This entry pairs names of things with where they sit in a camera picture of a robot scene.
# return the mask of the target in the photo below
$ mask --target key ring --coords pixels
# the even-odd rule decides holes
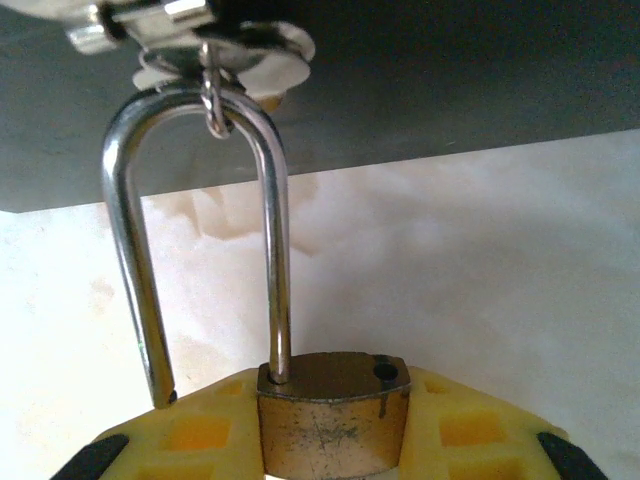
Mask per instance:
[[[274,383],[284,384],[289,380],[291,363],[284,151],[276,127],[253,100],[231,89],[221,89],[219,98],[224,115],[245,136],[256,159],[263,193],[271,337],[269,374]],[[165,120],[194,113],[203,113],[197,84],[176,82],[141,92],[115,116],[103,146],[103,191],[155,408],[168,407],[177,395],[133,166],[140,143],[149,131]]]
[[[229,122],[222,112],[221,90],[222,75],[220,73],[218,53],[211,44],[205,42],[200,50],[202,72],[201,98],[205,106],[207,128],[211,135],[219,140],[226,140],[231,134],[233,123]]]

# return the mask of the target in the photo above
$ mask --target black rubber piece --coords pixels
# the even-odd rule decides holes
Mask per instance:
[[[129,437],[116,434],[87,445],[51,480],[99,480],[128,443]]]
[[[562,480],[608,480],[580,447],[552,433],[542,432],[537,436]]]

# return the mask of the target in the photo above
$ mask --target padlock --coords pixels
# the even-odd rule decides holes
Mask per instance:
[[[99,436],[53,480],[329,480],[396,466],[402,480],[606,480],[562,430],[400,358],[291,357],[283,148],[269,117],[229,87],[217,92],[222,111],[249,141],[262,185],[271,354],[178,399],[132,172],[145,134],[204,113],[201,94],[194,83],[142,92],[107,133],[104,193],[155,409]]]

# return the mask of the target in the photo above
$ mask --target silver shackle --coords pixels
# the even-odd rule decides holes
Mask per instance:
[[[222,110],[245,136],[256,159],[262,187],[270,325],[270,377],[289,380],[289,222],[287,166],[278,131],[253,100],[231,89],[220,92]],[[204,114],[200,85],[173,83],[135,95],[115,116],[104,140],[102,185],[133,317],[138,347],[155,408],[177,399],[153,275],[151,255],[133,178],[144,136],[174,117]]]

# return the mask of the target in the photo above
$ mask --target small metal ring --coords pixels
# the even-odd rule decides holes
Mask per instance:
[[[205,107],[207,128],[211,135],[220,140],[225,140],[231,135],[233,122],[225,118],[222,112],[220,91],[222,89],[222,75],[216,61],[216,53],[208,43],[202,44],[202,91],[201,98]]]

